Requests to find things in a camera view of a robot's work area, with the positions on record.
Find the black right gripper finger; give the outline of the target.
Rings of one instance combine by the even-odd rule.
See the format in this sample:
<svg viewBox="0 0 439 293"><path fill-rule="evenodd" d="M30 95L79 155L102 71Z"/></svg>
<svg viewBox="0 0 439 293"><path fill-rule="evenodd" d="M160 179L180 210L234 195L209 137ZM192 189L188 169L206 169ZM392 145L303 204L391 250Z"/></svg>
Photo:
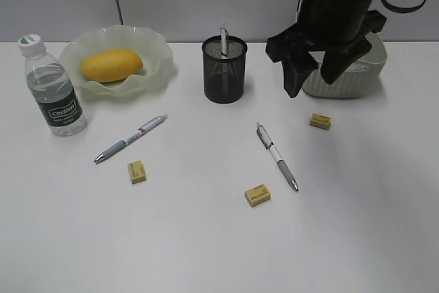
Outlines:
<svg viewBox="0 0 439 293"><path fill-rule="evenodd" d="M308 51L289 52L282 55L283 86L286 93L295 98L305 80L318 68L318 63Z"/></svg>
<svg viewBox="0 0 439 293"><path fill-rule="evenodd" d="M362 38L350 45L326 50L321 66L323 80L327 84L334 83L349 66L371 49L371 43L366 38Z"/></svg>

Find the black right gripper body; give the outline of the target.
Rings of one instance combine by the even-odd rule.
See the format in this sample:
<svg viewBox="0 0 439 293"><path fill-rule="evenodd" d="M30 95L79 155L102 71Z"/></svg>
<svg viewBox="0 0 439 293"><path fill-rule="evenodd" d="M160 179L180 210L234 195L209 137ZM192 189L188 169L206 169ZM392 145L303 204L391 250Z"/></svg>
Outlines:
<svg viewBox="0 0 439 293"><path fill-rule="evenodd" d="M368 32L380 32L386 18L370 10L372 0L302 0L298 20L267 40L273 62L296 51L326 51L350 45Z"/></svg>

